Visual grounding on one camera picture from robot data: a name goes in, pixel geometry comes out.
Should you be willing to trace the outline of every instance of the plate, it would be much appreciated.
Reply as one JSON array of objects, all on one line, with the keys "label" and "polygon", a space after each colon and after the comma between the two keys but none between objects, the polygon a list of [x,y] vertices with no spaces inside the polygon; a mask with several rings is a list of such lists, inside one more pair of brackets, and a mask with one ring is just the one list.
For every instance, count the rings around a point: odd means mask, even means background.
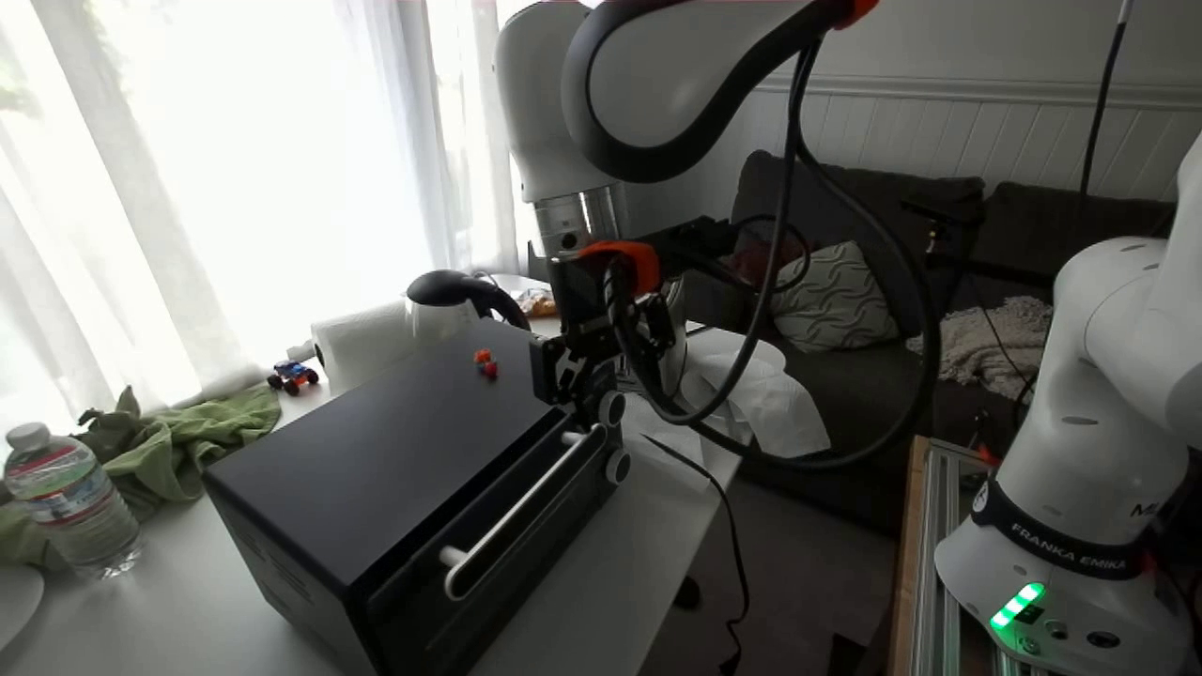
[{"label": "plate", "polygon": [[46,577],[34,567],[0,567],[0,649],[34,621]]}]

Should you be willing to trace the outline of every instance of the black toaster oven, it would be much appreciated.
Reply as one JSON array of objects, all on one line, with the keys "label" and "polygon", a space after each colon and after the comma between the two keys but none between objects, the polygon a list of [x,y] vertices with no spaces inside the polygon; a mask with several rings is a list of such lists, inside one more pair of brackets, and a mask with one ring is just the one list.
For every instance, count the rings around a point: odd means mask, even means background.
[{"label": "black toaster oven", "polygon": [[347,672],[467,672],[611,492],[621,433],[538,400],[531,340],[475,324],[208,469],[263,595]]}]

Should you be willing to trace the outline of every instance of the white wall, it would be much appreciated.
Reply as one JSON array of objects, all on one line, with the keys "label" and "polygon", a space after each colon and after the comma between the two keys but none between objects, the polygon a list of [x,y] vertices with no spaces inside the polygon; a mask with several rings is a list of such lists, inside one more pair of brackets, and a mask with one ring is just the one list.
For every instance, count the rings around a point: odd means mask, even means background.
[{"label": "white wall", "polygon": [[[1114,0],[884,0],[826,37],[809,137],[833,166],[1073,189],[1114,11]],[[783,146],[785,93],[783,67],[698,169],[631,189],[634,229],[729,214],[740,160]],[[1094,190],[1171,200],[1198,131],[1202,0],[1133,0]]]}]

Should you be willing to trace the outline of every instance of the white curtain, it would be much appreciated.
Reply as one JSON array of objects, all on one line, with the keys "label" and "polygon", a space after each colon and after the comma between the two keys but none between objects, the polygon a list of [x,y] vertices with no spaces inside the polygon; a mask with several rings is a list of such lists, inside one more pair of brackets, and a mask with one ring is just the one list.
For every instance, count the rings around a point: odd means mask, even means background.
[{"label": "white curtain", "polygon": [[276,364],[517,265],[482,0],[5,0],[0,424]]}]

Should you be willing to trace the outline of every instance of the wire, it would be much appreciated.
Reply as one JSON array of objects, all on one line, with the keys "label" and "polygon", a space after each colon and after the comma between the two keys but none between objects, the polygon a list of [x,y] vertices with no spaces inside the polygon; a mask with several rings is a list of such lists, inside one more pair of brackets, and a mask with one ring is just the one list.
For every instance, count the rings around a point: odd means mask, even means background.
[{"label": "wire", "polygon": [[[791,63],[791,81],[790,81],[790,125],[785,125],[785,159],[791,159],[791,137],[801,134],[801,93],[805,93],[805,81],[810,75],[810,63],[816,63],[816,53],[821,43],[821,35],[816,35],[801,53],[795,53],[795,63]],[[785,240],[785,222],[790,222],[790,210],[791,210],[791,160],[785,160],[785,175],[783,175],[783,194],[778,194],[778,222],[774,222],[774,240],[769,240],[769,256],[768,256],[768,271],[778,271],[783,265],[783,240]],[[725,373],[720,388],[713,390],[713,396],[698,408],[679,408],[677,400],[666,396],[666,390],[656,390],[656,373],[644,360],[639,364],[639,339],[634,339],[634,326],[627,324],[631,313],[621,306],[627,303],[627,289],[615,289],[621,275],[604,275],[604,303],[610,303],[610,324],[611,324],[611,334],[621,340],[621,349],[631,356],[631,366],[639,375],[639,383],[647,388],[647,400],[654,406],[656,416],[666,416],[670,424],[689,424],[695,433],[706,426],[706,435],[720,435],[706,424],[706,416],[725,406],[725,396],[736,390],[756,345],[759,345],[759,326],[768,320],[768,306],[769,306],[769,289],[778,285],[778,275],[764,275],[764,285],[759,285],[759,295],[756,295],[756,306],[753,306],[753,326],[745,334],[745,345],[734,360],[734,366]]]},{"label": "wire", "polygon": [[820,180],[820,189],[826,189],[826,194],[833,194],[845,210],[852,210],[862,222],[868,222],[884,235],[894,261],[902,271],[910,271],[907,279],[910,279],[913,300],[919,306],[919,329],[925,329],[919,334],[925,339],[925,366],[919,366],[919,383],[913,388],[910,408],[884,435],[877,435],[877,443],[864,443],[864,445],[833,453],[833,459],[816,453],[816,459],[791,463],[795,469],[820,472],[820,469],[855,467],[855,463],[894,445],[902,435],[910,435],[918,426],[918,419],[927,408],[934,383],[938,383],[942,334],[938,334],[930,289],[919,283],[919,265],[907,250],[902,235],[894,229],[885,229],[884,217],[870,214],[855,194],[848,194],[833,175],[826,175],[826,169],[816,160],[816,155],[809,151],[809,142],[795,127],[791,127],[791,151],[795,151],[801,166]]},{"label": "wire", "polygon": [[1127,37],[1132,3],[1133,3],[1133,0],[1118,0],[1118,21],[1114,21],[1114,35],[1113,35],[1113,50],[1107,50],[1107,57],[1106,57],[1106,67],[1099,67],[1099,86],[1097,86],[1097,102],[1094,102],[1094,125],[1091,125],[1091,142],[1086,142],[1078,200],[1091,194],[1097,131],[1099,131],[1106,102],[1107,102],[1107,93],[1113,93],[1114,60],[1118,60],[1118,50],[1124,50],[1124,37]]},{"label": "wire", "polygon": [[[736,229],[748,229],[753,222],[778,222],[774,214],[748,214],[748,217],[740,217],[740,222],[734,222]],[[791,275],[791,279],[785,279],[783,285],[774,285],[774,294],[790,294],[790,289],[795,289],[809,275],[810,275],[810,256],[816,256],[816,249],[810,249],[810,240],[791,225],[791,222],[785,222],[785,229],[790,229],[790,235],[795,235],[795,242],[801,242],[801,271]]]},{"label": "wire", "polygon": [[734,510],[734,503],[729,503],[729,492],[720,488],[720,479],[718,479],[706,467],[690,463],[690,459],[679,453],[677,445],[670,445],[670,443],[662,443],[662,439],[654,439],[654,435],[644,435],[644,439],[654,443],[656,449],[666,449],[670,459],[677,459],[679,467],[704,472],[704,475],[713,484],[718,498],[720,498],[725,525],[729,525],[729,549],[734,549],[736,573],[740,573],[740,592],[745,592],[740,612],[736,612],[734,621],[725,621],[725,634],[736,641],[736,654],[720,659],[720,672],[736,672],[736,669],[740,669],[740,658],[745,658],[745,641],[740,641],[740,631],[736,631],[736,627],[740,627],[740,624],[748,621],[748,612],[753,612],[753,585],[748,585],[740,523],[736,523],[736,510]]}]

